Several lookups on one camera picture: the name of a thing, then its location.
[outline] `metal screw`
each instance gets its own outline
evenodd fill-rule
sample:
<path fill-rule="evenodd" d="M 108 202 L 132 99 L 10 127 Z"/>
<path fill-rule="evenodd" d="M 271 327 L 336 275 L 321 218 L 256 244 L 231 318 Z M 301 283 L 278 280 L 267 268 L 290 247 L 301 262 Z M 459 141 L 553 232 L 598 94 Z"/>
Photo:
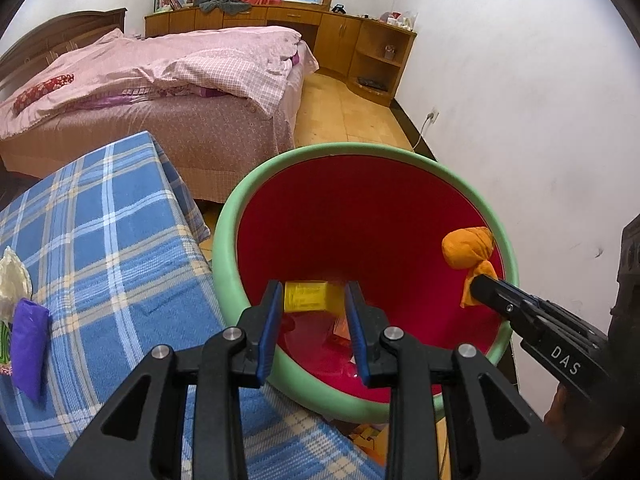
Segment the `metal screw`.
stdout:
<path fill-rule="evenodd" d="M 158 345 L 152 351 L 151 355 L 156 359 L 164 359 L 169 355 L 170 349 L 167 345 Z"/>
<path fill-rule="evenodd" d="M 458 347 L 458 352 L 460 353 L 460 355 L 462 355 L 462 357 L 470 358 L 475 357 L 478 353 L 478 350 L 476 350 L 475 346 L 470 345 L 469 343 L 462 343 L 462 345 Z"/>
<path fill-rule="evenodd" d="M 237 326 L 230 326 L 222 333 L 222 337 L 227 341 L 235 341 L 242 337 L 242 329 Z"/>
<path fill-rule="evenodd" d="M 398 339 L 402 339 L 404 337 L 404 331 L 397 326 L 386 327 L 383 334 L 391 341 L 398 341 Z"/>

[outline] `bucket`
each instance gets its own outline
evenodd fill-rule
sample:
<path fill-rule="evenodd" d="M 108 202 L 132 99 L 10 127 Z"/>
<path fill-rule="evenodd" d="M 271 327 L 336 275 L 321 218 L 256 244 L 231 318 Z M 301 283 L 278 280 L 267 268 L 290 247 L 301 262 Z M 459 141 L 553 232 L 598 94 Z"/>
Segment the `bucket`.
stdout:
<path fill-rule="evenodd" d="M 478 226 L 494 234 L 496 273 L 517 285 L 502 225 L 442 165 L 354 142 L 283 153 L 253 170 L 222 209 L 212 251 L 220 310 L 227 325 L 235 324 L 245 308 L 260 303 L 269 280 L 356 280 L 391 325 L 425 344 L 472 343 L 497 364 L 511 329 L 484 305 L 460 307 L 466 270 L 449 268 L 441 250 L 449 232 Z M 329 321 L 320 315 L 317 322 Z M 361 384 L 350 350 L 325 351 L 295 334 L 281 330 L 273 386 L 329 419 L 388 420 L 389 390 Z M 440 417 L 442 395 L 432 393 Z"/>

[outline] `purple package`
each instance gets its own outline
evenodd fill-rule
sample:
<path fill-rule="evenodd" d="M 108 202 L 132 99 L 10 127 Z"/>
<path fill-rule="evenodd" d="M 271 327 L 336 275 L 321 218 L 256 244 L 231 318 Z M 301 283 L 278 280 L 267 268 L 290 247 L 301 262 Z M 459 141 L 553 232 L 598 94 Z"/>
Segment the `purple package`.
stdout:
<path fill-rule="evenodd" d="M 15 306 L 10 355 L 14 386 L 33 402 L 40 397 L 42 363 L 48 338 L 49 311 L 22 298 Z"/>

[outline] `orange cloth toy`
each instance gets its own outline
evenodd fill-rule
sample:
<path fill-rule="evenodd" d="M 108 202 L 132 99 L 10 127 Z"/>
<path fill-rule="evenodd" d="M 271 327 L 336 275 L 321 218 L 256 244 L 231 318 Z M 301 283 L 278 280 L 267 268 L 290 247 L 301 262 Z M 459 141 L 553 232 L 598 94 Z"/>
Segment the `orange cloth toy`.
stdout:
<path fill-rule="evenodd" d="M 498 279 L 489 258 L 494 252 L 494 236 L 486 227 L 469 227 L 442 239 L 442 254 L 452 269 L 469 269 L 462 292 L 461 307 L 481 304 L 471 295 L 471 281 L 480 274 Z"/>

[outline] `wooden headboard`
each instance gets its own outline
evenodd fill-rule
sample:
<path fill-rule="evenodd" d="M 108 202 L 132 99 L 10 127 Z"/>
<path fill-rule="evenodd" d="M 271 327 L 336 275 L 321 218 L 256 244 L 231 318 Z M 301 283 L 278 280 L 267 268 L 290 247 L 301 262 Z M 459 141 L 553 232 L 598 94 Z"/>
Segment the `wooden headboard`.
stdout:
<path fill-rule="evenodd" d="M 0 102 L 42 72 L 60 54 L 82 48 L 119 28 L 127 9 L 64 14 L 24 35 L 0 57 Z"/>

